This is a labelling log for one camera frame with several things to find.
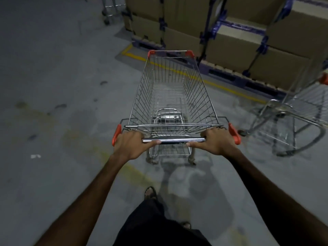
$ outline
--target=concrete floor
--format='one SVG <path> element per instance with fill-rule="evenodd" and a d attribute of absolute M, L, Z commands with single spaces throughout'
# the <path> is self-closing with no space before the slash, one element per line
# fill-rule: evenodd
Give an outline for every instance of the concrete floor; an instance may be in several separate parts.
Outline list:
<path fill-rule="evenodd" d="M 120 54 L 129 35 L 121 18 L 104 26 L 100 0 L 0 0 L 0 10 L 0 244 L 32 245 L 113 151 L 111 137 L 131 111 L 144 62 Z M 259 104 L 207 89 L 218 115 L 249 126 Z M 240 148 L 328 224 L 326 143 L 289 158 L 274 156 L 258 136 Z M 150 185 L 168 218 L 191 221 L 212 245 L 277 245 L 229 162 L 201 151 L 196 160 L 193 168 L 152 166 L 145 155 L 127 163 L 88 245 L 111 245 Z"/>

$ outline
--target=person's left hand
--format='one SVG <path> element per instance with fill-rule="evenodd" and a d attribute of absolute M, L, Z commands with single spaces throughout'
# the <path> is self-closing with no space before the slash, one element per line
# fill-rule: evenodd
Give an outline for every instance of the person's left hand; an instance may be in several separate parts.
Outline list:
<path fill-rule="evenodd" d="M 161 143 L 160 140 L 142 143 L 143 138 L 144 135 L 136 131 L 119 134 L 115 142 L 113 155 L 124 161 L 125 164 L 129 160 L 138 158 L 147 149 Z"/>

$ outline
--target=hand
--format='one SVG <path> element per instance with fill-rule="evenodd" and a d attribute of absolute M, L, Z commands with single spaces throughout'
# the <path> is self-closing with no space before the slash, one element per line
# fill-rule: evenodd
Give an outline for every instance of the hand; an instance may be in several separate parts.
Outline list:
<path fill-rule="evenodd" d="M 200 133 L 206 141 L 188 142 L 187 146 L 227 157 L 237 148 L 234 138 L 225 128 L 209 128 Z"/>
<path fill-rule="evenodd" d="M 160 140 L 142 143 L 142 138 L 144 138 L 144 135 L 136 131 L 119 134 L 115 142 L 113 155 L 125 164 L 129 160 L 138 158 L 147 149 L 161 143 Z"/>

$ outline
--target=faded yellow line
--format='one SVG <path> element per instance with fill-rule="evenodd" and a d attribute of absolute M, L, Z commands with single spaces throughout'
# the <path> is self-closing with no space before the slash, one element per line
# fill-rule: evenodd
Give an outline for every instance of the faded yellow line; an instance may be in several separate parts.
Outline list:
<path fill-rule="evenodd" d="M 137 56 L 137 55 L 134 55 L 134 54 L 132 54 L 132 53 L 128 53 L 128 51 L 129 51 L 131 48 L 132 48 L 132 44 L 128 45 L 128 47 L 125 48 L 125 49 L 122 51 L 122 55 L 128 56 L 128 57 L 133 58 L 133 59 L 136 59 L 136 60 L 140 60 L 140 61 L 146 61 L 146 60 L 147 60 L 147 59 L 145 59 L 144 57 Z M 167 67 L 165 67 L 165 66 L 162 66 L 162 65 L 157 64 L 157 63 L 154 63 L 154 62 L 151 62 L 151 64 L 152 64 L 152 65 L 155 65 L 155 66 L 158 66 L 158 67 L 161 67 L 161 68 L 163 68 L 163 69 L 165 69 L 165 70 L 171 70 L 171 71 L 173 71 L 173 72 L 176 72 L 176 73 L 178 73 L 178 74 L 182 74 L 182 75 L 186 76 L 186 73 L 185 73 L 185 72 L 181 72 L 181 71 L 178 71 L 178 70 L 169 69 L 169 68 L 167 68 Z M 216 87 L 216 88 L 222 89 L 222 90 L 224 90 L 224 91 L 230 92 L 230 93 L 232 93 L 232 94 L 234 94 L 234 95 L 236 95 L 236 96 L 240 96 L 240 97 L 246 98 L 246 99 L 248 99 L 248 100 L 252 100 L 252 101 L 255 101 L 255 102 L 258 102 L 258 103 L 262 103 L 262 104 L 267 103 L 267 101 L 265 101 L 265 100 L 261 100 L 261 99 L 257 99 L 257 98 L 252 97 L 252 96 L 245 95 L 245 94 L 243 94 L 243 93 L 241 93 L 241 92 L 231 90 L 231 89 L 229 89 L 229 88 L 227 88 L 227 87 L 224 87 L 224 86 L 218 85 L 218 84 L 216 84 L 216 83 L 214 83 L 214 82 L 211 82 L 211 81 L 209 81 L 209 80 L 206 80 L 206 79 L 203 79 L 203 82 L 204 82 L 205 84 L 207 84 L 207 85 L 214 86 L 214 87 Z"/>

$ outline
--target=person's right hand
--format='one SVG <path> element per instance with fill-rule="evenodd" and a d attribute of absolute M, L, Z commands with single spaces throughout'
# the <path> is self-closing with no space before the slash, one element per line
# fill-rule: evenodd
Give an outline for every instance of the person's right hand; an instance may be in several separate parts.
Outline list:
<path fill-rule="evenodd" d="M 215 155 L 229 156 L 237 148 L 234 138 L 225 128 L 209 128 L 200 133 L 204 142 L 188 142 L 187 146 L 206 150 Z"/>

